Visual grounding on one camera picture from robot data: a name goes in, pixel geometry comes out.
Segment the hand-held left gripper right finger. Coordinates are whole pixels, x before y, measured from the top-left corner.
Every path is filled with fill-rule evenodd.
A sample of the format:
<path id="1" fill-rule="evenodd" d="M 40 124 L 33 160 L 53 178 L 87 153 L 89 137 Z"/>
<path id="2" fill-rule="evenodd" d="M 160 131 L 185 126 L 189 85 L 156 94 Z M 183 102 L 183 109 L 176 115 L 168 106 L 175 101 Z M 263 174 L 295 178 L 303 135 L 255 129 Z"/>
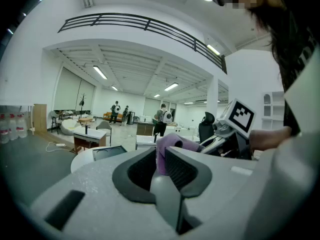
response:
<path id="1" fill-rule="evenodd" d="M 182 240 L 320 239 L 320 133 L 309 133 L 262 153 L 248 169 L 246 160 L 223 159 L 178 147 L 167 154 L 210 168 L 202 194 L 185 204 L 199 226 Z"/>

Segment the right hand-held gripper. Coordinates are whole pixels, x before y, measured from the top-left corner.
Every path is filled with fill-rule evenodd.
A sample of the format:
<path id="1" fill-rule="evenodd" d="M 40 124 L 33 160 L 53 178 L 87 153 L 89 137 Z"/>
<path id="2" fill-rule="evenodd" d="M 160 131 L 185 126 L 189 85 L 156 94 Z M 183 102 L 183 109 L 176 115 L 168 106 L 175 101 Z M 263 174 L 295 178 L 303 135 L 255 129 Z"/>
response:
<path id="1" fill-rule="evenodd" d="M 200 153 L 250 160 L 249 135 L 255 116 L 251 108 L 235 98 L 213 124 L 215 135 L 200 144 Z"/>

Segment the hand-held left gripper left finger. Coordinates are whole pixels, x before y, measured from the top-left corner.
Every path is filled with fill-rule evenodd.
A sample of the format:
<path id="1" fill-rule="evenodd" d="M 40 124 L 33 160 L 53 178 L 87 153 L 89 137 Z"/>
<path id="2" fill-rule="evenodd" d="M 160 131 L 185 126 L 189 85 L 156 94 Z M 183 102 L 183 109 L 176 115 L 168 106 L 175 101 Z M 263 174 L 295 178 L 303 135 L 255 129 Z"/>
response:
<path id="1" fill-rule="evenodd" d="M 176 231 L 162 218 L 153 204 L 131 202 L 112 181 L 114 169 L 142 149 L 88 163 L 69 174 L 31 205 L 33 213 L 44 219 L 72 190 L 84 197 L 62 233 L 78 240 L 171 240 Z"/>

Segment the dark green tray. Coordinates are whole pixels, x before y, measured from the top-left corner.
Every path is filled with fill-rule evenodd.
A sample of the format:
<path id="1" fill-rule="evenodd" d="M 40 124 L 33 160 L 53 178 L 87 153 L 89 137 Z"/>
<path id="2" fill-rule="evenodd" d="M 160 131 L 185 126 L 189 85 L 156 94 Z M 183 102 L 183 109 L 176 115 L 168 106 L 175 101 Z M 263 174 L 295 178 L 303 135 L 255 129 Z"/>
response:
<path id="1" fill-rule="evenodd" d="M 94 149 L 92 151 L 92 155 L 93 155 L 93 160 L 98 161 L 98 160 L 114 157 L 126 152 L 127 150 L 122 145 L 119 145 L 119 146 Z"/>

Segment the purple cloth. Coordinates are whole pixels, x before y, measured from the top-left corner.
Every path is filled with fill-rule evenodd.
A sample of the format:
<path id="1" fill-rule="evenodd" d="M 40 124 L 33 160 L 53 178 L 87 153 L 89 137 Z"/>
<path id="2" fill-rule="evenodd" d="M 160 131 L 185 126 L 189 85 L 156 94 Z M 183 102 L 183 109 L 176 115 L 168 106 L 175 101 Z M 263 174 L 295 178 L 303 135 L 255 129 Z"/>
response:
<path id="1" fill-rule="evenodd" d="M 169 133 L 156 141 L 156 168 L 159 174 L 167 176 L 165 151 L 169 147 L 178 147 L 193 152 L 200 152 L 205 147 L 175 133 Z"/>

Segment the person's right forearm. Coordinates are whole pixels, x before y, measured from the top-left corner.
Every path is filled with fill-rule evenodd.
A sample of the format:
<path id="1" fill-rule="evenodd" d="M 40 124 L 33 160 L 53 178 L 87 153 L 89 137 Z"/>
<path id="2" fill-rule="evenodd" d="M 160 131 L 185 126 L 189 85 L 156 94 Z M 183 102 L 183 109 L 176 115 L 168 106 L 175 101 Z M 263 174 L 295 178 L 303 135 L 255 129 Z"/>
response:
<path id="1" fill-rule="evenodd" d="M 252 151 L 265 151 L 277 148 L 283 141 L 291 137 L 292 129 L 284 126 L 279 130 L 252 130 L 249 143 Z"/>

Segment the black office chair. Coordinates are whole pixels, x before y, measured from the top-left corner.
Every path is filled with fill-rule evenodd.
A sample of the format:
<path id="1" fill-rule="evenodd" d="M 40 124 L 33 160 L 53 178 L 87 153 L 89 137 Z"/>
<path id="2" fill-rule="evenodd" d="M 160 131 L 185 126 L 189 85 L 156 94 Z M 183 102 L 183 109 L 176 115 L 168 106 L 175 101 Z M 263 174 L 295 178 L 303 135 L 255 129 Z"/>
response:
<path id="1" fill-rule="evenodd" d="M 205 116 L 198 125 L 198 134 L 200 142 L 204 142 L 208 138 L 214 135 L 213 123 L 215 122 L 215 117 L 210 112 L 205 112 Z"/>

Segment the gray shell chair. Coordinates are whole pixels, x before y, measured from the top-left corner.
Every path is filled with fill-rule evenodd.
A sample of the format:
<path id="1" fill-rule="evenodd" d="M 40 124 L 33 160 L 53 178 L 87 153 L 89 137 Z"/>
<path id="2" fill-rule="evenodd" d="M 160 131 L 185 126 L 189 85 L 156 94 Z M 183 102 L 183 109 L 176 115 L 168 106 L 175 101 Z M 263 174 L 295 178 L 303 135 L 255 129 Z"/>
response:
<path id="1" fill-rule="evenodd" d="M 110 126 L 109 122 L 103 120 L 100 122 L 98 126 L 96 126 L 96 130 L 104 131 L 106 133 L 106 137 L 109 137 L 109 144 L 112 143 L 112 127 Z"/>

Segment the white sink unit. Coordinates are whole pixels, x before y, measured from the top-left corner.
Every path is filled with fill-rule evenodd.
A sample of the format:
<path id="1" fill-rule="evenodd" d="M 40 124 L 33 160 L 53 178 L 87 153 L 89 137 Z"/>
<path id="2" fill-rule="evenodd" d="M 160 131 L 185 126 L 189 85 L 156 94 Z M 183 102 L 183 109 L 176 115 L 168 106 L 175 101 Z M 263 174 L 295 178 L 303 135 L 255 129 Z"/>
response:
<path id="1" fill-rule="evenodd" d="M 135 149 L 155 147 L 157 144 L 157 135 L 136 135 Z"/>

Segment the white bean bag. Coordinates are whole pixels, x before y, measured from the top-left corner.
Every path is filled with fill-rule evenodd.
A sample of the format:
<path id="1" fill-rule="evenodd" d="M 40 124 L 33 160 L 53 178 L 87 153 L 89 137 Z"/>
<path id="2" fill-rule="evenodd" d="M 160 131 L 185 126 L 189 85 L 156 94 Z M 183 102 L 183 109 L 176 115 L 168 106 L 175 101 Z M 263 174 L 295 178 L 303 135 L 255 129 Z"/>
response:
<path id="1" fill-rule="evenodd" d="M 61 122 L 60 129 L 64 135 L 73 135 L 74 130 L 81 129 L 82 125 L 73 119 L 65 119 Z"/>

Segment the white display cabinet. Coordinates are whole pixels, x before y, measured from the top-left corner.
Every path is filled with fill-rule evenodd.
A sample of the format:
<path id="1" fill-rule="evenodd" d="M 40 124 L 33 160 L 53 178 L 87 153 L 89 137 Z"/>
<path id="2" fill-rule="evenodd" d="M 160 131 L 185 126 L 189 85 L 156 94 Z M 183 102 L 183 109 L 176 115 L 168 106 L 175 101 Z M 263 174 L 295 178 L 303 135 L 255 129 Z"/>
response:
<path id="1" fill-rule="evenodd" d="M 263 130 L 276 131 L 284 126 L 285 99 L 283 91 L 262 94 L 261 127 Z"/>

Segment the brown cabinet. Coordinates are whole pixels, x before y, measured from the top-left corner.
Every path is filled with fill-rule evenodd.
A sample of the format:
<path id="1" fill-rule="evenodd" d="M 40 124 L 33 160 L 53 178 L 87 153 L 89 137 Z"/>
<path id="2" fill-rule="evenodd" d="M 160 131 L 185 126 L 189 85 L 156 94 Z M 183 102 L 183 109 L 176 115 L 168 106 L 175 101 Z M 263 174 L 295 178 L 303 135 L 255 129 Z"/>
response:
<path id="1" fill-rule="evenodd" d="M 154 124 L 151 122 L 138 121 L 136 135 L 138 136 L 152 136 Z"/>

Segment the black coat stand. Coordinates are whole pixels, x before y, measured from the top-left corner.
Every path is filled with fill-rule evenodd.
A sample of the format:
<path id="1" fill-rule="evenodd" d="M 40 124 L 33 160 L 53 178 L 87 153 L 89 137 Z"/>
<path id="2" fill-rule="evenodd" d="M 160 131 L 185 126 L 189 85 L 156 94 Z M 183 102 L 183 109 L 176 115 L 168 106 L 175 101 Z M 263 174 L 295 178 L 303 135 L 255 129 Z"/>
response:
<path id="1" fill-rule="evenodd" d="M 83 93 L 81 98 L 80 98 L 80 102 L 79 102 L 79 106 L 80 106 L 80 115 L 82 115 L 83 113 L 83 106 L 85 104 L 85 99 L 86 99 L 86 94 Z"/>

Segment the wooden panel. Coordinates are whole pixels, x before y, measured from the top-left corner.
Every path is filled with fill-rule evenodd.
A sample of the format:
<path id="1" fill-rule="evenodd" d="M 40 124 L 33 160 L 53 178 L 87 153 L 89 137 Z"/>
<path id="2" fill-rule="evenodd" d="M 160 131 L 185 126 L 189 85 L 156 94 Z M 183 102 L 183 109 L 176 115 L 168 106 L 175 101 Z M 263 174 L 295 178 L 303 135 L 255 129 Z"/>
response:
<path id="1" fill-rule="evenodd" d="M 36 132 L 47 131 L 47 105 L 35 104 L 33 107 L 33 125 Z"/>

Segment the clear water bottle red label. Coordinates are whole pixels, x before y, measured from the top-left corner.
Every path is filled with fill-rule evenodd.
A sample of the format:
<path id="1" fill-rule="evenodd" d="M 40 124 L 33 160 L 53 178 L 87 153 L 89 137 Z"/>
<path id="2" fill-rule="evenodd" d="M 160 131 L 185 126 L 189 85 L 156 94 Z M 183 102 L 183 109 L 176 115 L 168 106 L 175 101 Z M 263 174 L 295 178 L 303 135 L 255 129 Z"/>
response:
<path id="1" fill-rule="evenodd" d="M 17 115 L 16 131 L 20 138 L 26 138 L 28 136 L 28 127 L 23 113 Z"/>
<path id="2" fill-rule="evenodd" d="M 18 136 L 18 132 L 17 132 L 17 121 L 16 121 L 15 115 L 13 113 L 11 113 L 9 115 L 8 128 L 9 128 L 9 139 L 11 141 L 16 140 L 19 136 Z"/>
<path id="3" fill-rule="evenodd" d="M 6 144 L 10 141 L 9 126 L 5 114 L 0 114 L 0 144 Z"/>

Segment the black metal railing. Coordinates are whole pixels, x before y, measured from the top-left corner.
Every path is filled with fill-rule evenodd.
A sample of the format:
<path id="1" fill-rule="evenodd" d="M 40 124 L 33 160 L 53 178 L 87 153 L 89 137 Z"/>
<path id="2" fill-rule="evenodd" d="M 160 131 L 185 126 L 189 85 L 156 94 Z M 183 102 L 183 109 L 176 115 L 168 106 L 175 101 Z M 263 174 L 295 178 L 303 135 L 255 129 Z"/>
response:
<path id="1" fill-rule="evenodd" d="M 198 38 L 166 22 L 131 13 L 92 13 L 66 19 L 59 32 L 93 26 L 121 26 L 149 31 L 174 40 L 199 53 L 227 73 L 224 55 L 217 55 Z"/>

